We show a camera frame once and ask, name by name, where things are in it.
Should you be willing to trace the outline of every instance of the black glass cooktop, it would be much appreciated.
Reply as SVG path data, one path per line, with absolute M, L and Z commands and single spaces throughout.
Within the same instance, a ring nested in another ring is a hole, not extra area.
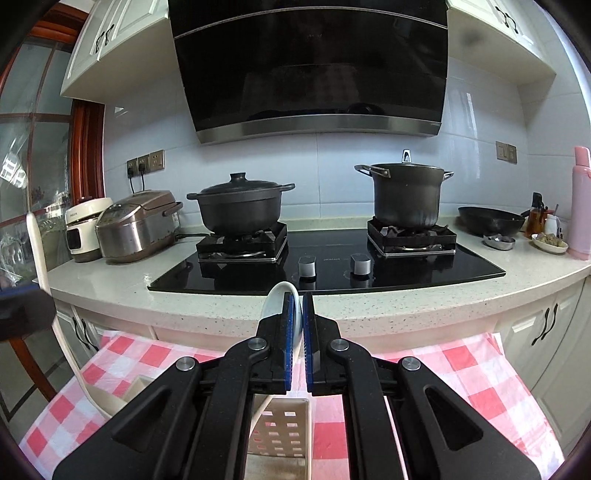
M 199 263 L 197 252 L 148 288 L 176 293 L 266 295 L 280 281 L 300 292 L 356 293 L 452 285 L 505 275 L 505 271 L 461 245 L 455 255 L 382 258 L 368 242 L 367 230 L 289 232 L 287 246 L 275 264 Z M 371 259 L 365 277 L 351 274 L 353 254 Z M 316 277 L 300 278 L 298 260 L 316 257 Z

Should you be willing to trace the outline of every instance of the small bowl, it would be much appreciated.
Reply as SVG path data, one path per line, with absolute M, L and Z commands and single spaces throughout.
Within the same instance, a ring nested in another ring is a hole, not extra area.
M 510 236 L 503 236 L 500 233 L 492 236 L 485 236 L 483 241 L 489 247 L 503 251 L 513 250 L 513 247 L 515 246 L 514 238 L 511 238 Z
M 548 245 L 544 242 L 540 242 L 538 240 L 538 235 L 540 235 L 540 233 L 532 235 L 531 240 L 533 241 L 536 247 L 538 247 L 540 250 L 543 250 L 544 252 L 548 252 L 554 255 L 561 255 L 569 249 L 569 245 L 565 241 L 561 241 L 560 247 L 555 247 L 554 245 Z

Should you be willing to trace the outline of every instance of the gas stove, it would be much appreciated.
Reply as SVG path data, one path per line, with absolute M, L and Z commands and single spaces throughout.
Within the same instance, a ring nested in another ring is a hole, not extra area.
M 205 237 L 197 252 L 148 288 L 266 295 L 278 282 L 289 281 L 300 292 L 336 294 L 443 286 L 503 275 L 504 270 L 457 244 L 447 227 L 408 232 L 370 220 L 367 229 L 287 233 L 285 225 L 277 223 L 252 238 Z

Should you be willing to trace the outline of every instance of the seasoning bottle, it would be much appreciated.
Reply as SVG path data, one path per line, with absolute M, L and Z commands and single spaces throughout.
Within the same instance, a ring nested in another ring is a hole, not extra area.
M 534 192 L 534 197 L 531 201 L 530 216 L 527 219 L 527 227 L 525 228 L 525 236 L 527 238 L 531 238 L 532 235 L 544 231 L 547 215 L 548 209 L 544 208 L 542 194 Z
M 573 210 L 568 231 L 569 253 L 581 260 L 591 258 L 591 157 L 586 147 L 575 147 Z

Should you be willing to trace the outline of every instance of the range hood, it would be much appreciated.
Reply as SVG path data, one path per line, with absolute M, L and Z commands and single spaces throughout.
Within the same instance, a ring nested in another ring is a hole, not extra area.
M 445 0 L 169 0 L 199 140 L 439 133 Z

